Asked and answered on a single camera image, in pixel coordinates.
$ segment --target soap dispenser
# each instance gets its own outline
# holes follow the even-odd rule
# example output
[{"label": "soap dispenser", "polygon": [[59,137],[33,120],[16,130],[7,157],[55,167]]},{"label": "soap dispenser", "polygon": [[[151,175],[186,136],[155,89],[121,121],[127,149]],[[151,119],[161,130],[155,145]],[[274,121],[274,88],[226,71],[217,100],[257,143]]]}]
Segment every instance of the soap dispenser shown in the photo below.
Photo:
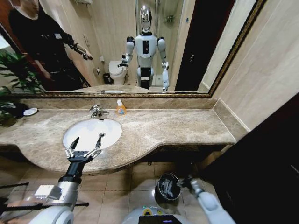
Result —
[{"label": "soap dispenser", "polygon": [[125,115],[127,113],[127,109],[122,103],[121,99],[117,100],[116,113],[119,115]]}]

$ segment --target white sink basin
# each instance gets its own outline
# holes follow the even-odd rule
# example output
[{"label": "white sink basin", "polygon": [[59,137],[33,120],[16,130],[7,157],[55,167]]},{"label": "white sink basin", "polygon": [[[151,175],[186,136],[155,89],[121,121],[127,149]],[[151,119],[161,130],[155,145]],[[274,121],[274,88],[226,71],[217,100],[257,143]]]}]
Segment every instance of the white sink basin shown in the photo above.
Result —
[{"label": "white sink basin", "polygon": [[63,144],[70,147],[71,143],[80,137],[75,151],[91,151],[99,139],[99,134],[104,133],[101,139],[101,149],[112,146],[121,137],[121,125],[110,119],[90,119],[78,122],[71,126],[64,134]]}]

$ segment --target vanity counter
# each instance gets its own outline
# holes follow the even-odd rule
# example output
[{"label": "vanity counter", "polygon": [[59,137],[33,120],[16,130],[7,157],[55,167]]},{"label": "vanity counter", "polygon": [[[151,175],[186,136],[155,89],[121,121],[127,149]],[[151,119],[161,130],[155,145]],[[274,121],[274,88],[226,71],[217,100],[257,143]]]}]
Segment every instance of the vanity counter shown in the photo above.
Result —
[{"label": "vanity counter", "polygon": [[[85,165],[84,173],[109,172],[139,160],[162,145],[235,144],[235,139],[212,109],[114,110],[104,119],[121,124],[120,139]],[[62,139],[73,124],[90,119],[88,110],[40,110],[0,129],[0,144],[15,144],[32,163],[52,171],[69,166]]]}]

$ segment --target humanoid robot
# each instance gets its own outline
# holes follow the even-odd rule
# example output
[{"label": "humanoid robot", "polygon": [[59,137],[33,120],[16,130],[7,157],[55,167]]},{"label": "humanoid robot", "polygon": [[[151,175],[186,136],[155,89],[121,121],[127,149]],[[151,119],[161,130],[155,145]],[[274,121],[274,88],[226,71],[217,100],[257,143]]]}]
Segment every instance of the humanoid robot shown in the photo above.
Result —
[{"label": "humanoid robot", "polygon": [[[78,187],[81,183],[81,176],[84,165],[91,162],[101,153],[100,134],[94,150],[75,151],[79,137],[72,142],[69,148],[65,149],[70,166],[58,185],[41,185],[35,196],[47,199],[47,204],[51,207],[46,208],[33,218],[29,224],[72,224],[74,220],[73,209],[77,202]],[[231,216],[223,209],[221,204],[211,193],[203,191],[196,180],[190,176],[177,183],[177,186],[187,187],[196,197],[201,205],[210,224],[235,224]],[[191,224],[181,215],[170,215],[155,207],[143,207],[130,212],[122,224],[147,224],[147,223],[177,223]]]},{"label": "humanoid robot", "polygon": [[133,50],[136,46],[136,52],[138,57],[139,68],[137,69],[137,80],[139,86],[145,89],[149,89],[153,81],[154,69],[152,68],[153,57],[156,54],[156,47],[160,52],[162,60],[162,80],[163,80],[163,92],[166,92],[169,86],[168,81],[168,61],[166,60],[166,44],[163,37],[156,38],[150,32],[151,26],[151,11],[150,7],[142,6],[140,10],[140,19],[142,32],[134,39],[129,36],[127,38],[127,53],[122,55],[122,62],[118,65],[128,67],[128,64],[132,60]]}]

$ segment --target robot body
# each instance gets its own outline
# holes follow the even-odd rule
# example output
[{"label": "robot body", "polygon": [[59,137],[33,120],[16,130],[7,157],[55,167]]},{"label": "robot body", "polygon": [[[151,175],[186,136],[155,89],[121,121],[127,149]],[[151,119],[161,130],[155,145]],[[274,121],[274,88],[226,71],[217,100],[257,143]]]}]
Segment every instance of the robot body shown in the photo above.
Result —
[{"label": "robot body", "polygon": [[133,50],[136,46],[137,59],[139,68],[137,69],[137,81],[139,86],[149,89],[154,76],[154,69],[152,68],[153,57],[156,54],[156,48],[160,52],[162,60],[163,91],[167,91],[169,86],[168,81],[168,62],[166,61],[166,44],[163,37],[157,38],[150,32],[151,12],[148,6],[143,6],[140,10],[140,17],[142,23],[142,33],[135,39],[133,37],[127,38],[127,53],[122,56],[122,62],[118,66],[128,66],[133,57]]}]

